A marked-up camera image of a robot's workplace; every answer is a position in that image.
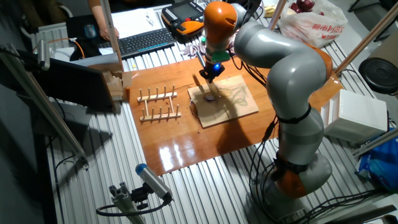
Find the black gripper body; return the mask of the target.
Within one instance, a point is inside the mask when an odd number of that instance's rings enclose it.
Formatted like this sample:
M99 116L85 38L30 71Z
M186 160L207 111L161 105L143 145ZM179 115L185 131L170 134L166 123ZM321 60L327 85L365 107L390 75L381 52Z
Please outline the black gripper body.
M206 80L214 80L223 72L224 66L222 64L206 62L204 69L200 70L200 75Z

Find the person's hand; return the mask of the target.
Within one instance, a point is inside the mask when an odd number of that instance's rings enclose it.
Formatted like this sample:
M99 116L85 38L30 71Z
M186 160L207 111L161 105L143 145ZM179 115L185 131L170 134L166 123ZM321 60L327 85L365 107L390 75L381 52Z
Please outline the person's hand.
M118 32L117 28L114 28L114 31L115 31L116 37L119 38L119 32ZM110 36L108 33L108 29L106 27L100 27L99 32L100 32L100 36L102 39L104 39L108 42L110 41Z

